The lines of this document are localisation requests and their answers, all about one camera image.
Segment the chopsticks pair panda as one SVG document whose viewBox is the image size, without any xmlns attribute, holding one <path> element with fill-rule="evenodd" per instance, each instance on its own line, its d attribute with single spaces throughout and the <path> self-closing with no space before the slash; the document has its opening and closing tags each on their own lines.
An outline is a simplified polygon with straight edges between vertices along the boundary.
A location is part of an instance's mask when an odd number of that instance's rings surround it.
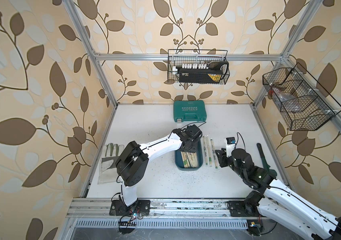
<svg viewBox="0 0 341 240">
<path fill-rule="evenodd" d="M 207 144 L 206 144 L 206 137 L 203 136 L 203 150 L 204 150 L 204 158 L 205 158 L 205 164 L 208 165 L 209 163 L 209 157 L 207 152 Z"/>
</svg>

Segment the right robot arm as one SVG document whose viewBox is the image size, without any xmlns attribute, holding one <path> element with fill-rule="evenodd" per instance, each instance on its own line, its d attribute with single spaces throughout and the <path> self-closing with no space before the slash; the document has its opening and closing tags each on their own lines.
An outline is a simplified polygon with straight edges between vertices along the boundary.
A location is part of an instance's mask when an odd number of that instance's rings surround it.
<svg viewBox="0 0 341 240">
<path fill-rule="evenodd" d="M 341 240 L 341 217 L 307 201 L 267 170 L 256 166 L 244 149 L 216 150 L 220 167 L 229 167 L 252 189 L 252 207 L 305 240 Z"/>
</svg>

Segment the teal plastic storage box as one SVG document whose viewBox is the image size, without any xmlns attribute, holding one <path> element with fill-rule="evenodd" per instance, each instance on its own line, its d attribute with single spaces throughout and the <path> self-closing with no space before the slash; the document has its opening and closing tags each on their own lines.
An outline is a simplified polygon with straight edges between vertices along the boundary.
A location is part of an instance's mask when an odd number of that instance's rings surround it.
<svg viewBox="0 0 341 240">
<path fill-rule="evenodd" d="M 181 171 L 196 171 L 196 170 L 198 170 L 204 163 L 201 142 L 198 143 L 198 150 L 196 152 L 197 157 L 198 157 L 198 161 L 199 161 L 199 166 L 197 168 L 193 168 L 190 152 L 186 152 L 186 153 L 187 153 L 188 158 L 189 158 L 190 167 L 184 168 L 181 151 L 177 150 L 177 151 L 175 151 L 175 164 L 176 164 L 177 168 Z"/>
</svg>

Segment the chopsticks pair plain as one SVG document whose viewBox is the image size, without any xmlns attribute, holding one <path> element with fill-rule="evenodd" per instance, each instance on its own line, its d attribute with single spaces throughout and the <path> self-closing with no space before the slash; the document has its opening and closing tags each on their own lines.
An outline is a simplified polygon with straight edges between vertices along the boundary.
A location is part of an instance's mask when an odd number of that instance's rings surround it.
<svg viewBox="0 0 341 240">
<path fill-rule="evenodd" d="M 207 145 L 207 151 L 208 151 L 209 166 L 213 167 L 212 153 L 211 153 L 211 147 L 209 144 L 209 137 L 208 136 L 206 136 L 206 145 Z"/>
</svg>

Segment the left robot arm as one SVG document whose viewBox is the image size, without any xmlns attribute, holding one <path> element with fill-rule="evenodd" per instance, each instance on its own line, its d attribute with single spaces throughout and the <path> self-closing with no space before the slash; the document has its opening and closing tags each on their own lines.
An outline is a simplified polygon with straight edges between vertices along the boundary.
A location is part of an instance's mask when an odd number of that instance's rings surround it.
<svg viewBox="0 0 341 240">
<path fill-rule="evenodd" d="M 173 151 L 195 153 L 202 136 L 198 126 L 189 124 L 182 129 L 174 129 L 169 135 L 153 142 L 128 143 L 115 164 L 116 181 L 121 185 L 119 199 L 123 204 L 130 207 L 137 202 L 135 185 L 144 177 L 151 160 Z"/>
</svg>

